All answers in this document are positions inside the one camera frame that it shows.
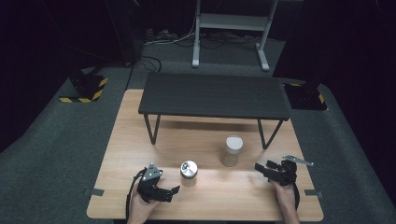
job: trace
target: white desk leg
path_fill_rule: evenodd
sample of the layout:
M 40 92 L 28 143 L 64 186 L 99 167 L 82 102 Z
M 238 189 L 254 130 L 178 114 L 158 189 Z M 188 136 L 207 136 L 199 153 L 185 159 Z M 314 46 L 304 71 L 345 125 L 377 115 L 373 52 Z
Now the white desk leg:
M 194 41 L 194 50 L 192 53 L 192 67 L 194 68 L 199 66 L 200 25 L 201 25 L 201 0 L 197 0 L 197 8 L 195 14 L 195 41 Z
M 264 72 L 268 72 L 270 70 L 270 66 L 264 54 L 264 45 L 265 42 L 267 41 L 268 33 L 270 32 L 271 23 L 274 18 L 277 2 L 278 0 L 274 0 L 273 4 L 271 5 L 270 14 L 268 16 L 268 20 L 265 23 L 264 31 L 262 33 L 262 40 L 260 44 L 259 43 L 256 44 L 257 53 L 259 54 L 260 63 L 262 64 L 262 70 Z

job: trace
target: black base with hazard tape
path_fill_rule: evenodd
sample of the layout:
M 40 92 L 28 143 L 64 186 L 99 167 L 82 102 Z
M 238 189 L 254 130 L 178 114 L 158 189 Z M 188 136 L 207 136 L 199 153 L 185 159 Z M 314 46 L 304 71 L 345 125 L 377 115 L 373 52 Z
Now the black base with hazard tape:
M 59 100 L 64 103 L 90 103 L 97 101 L 102 95 L 107 78 L 87 75 L 84 80 L 76 82 L 67 79 L 59 93 Z
M 324 98 L 318 90 L 308 93 L 300 84 L 285 84 L 284 87 L 292 109 L 327 110 Z

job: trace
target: table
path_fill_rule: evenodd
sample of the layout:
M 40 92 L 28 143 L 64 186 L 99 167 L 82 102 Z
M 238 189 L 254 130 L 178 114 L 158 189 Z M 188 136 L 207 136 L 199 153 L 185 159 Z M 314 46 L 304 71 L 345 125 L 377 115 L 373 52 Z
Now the table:
M 253 16 L 237 16 L 237 15 L 222 15 L 201 13 L 201 0 L 197 0 L 196 14 L 195 14 L 195 42 L 192 53 L 192 67 L 199 66 L 200 54 L 200 29 L 201 28 L 220 28 L 220 29 L 235 29 L 235 30 L 251 30 L 262 31 L 262 39 L 260 43 L 256 44 L 256 50 L 262 64 L 263 71 L 269 71 L 267 59 L 264 54 L 264 45 L 270 32 L 272 20 L 276 11 L 278 0 L 271 0 L 272 5 L 267 17 L 253 17 Z
M 153 145 L 161 115 L 255 119 L 264 149 L 270 146 L 282 122 L 290 118 L 279 83 L 269 77 L 149 73 L 138 112 L 144 115 Z M 154 133 L 149 115 L 157 115 Z M 262 119 L 278 120 L 267 143 Z
M 160 188 L 181 187 L 172 202 L 161 204 L 149 219 L 282 219 L 274 189 L 254 170 L 254 163 L 280 162 L 285 154 L 304 158 L 290 121 L 283 123 L 271 148 L 262 150 L 255 120 L 169 116 L 162 120 L 161 141 L 152 145 L 143 116 L 137 112 L 142 93 L 141 90 L 128 90 L 122 99 L 94 186 L 104 194 L 91 196 L 87 209 L 89 217 L 125 218 L 125 199 L 133 176 L 154 162 L 163 170 Z M 264 127 L 270 129 L 276 124 L 269 120 Z M 245 144 L 238 163 L 225 167 L 219 155 L 230 134 L 238 134 Z M 193 186 L 184 185 L 180 177 L 180 165 L 187 160 L 195 161 L 199 167 Z M 318 197 L 304 194 L 306 189 L 314 189 L 307 167 L 298 165 L 297 176 L 301 193 L 300 220 L 322 220 Z

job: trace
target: gray carpet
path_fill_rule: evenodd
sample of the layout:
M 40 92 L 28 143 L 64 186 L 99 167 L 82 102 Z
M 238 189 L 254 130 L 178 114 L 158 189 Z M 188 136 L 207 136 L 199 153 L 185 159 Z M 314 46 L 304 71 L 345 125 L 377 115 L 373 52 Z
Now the gray carpet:
M 197 69 L 191 68 L 191 47 L 150 45 L 142 54 L 159 59 L 164 73 L 270 77 L 283 46 L 267 42 L 268 73 L 261 70 L 251 43 L 202 49 Z M 130 80 L 132 67 L 103 68 L 99 74 L 108 82 L 97 102 L 66 104 L 55 95 L 25 135 L 0 154 L 0 223 L 112 223 L 87 217 L 89 192 L 124 91 L 142 89 L 150 69 L 160 67 L 153 59 L 142 59 Z M 290 108 L 290 114 L 305 158 L 315 163 L 309 172 L 323 194 L 320 223 L 396 223 L 395 208 L 331 91 L 325 86 L 319 90 L 328 111 Z

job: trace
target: cylindrical container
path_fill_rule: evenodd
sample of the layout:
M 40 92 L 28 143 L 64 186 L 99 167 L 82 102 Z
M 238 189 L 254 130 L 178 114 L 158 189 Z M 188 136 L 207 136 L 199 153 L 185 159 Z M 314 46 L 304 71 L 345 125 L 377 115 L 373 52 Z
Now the cylindrical container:
M 180 166 L 181 184 L 185 187 L 194 186 L 198 174 L 198 166 L 193 161 L 185 161 Z
M 220 159 L 221 163 L 225 166 L 235 166 L 238 161 L 238 154 L 243 145 L 242 138 L 237 135 L 230 135 L 227 138 L 225 150 Z

